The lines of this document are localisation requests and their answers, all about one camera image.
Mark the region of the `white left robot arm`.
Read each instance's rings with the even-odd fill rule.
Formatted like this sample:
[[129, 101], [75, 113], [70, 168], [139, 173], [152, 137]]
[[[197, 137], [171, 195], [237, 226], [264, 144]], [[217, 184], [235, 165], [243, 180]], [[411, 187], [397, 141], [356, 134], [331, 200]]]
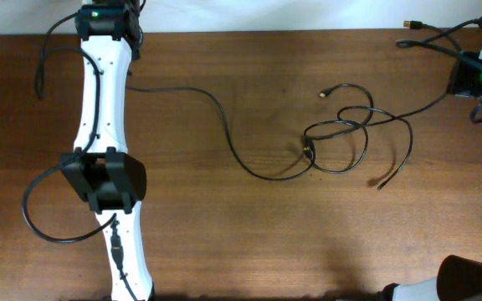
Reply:
[[83, 104], [64, 177], [89, 205], [105, 239], [112, 300], [153, 300], [141, 238], [144, 165], [128, 153], [125, 89], [143, 33], [140, 1], [84, 1], [75, 18], [84, 55]]

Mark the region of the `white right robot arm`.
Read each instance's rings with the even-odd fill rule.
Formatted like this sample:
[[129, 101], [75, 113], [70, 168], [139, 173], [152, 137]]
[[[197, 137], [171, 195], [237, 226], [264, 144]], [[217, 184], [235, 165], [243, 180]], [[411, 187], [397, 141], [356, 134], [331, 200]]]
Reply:
[[[482, 52], [460, 52], [450, 75], [447, 91], [450, 94], [480, 99], [470, 119], [482, 124], [478, 116], [482, 109]], [[447, 256], [434, 278], [414, 284], [388, 284], [377, 292], [377, 300], [482, 300], [482, 261]]]

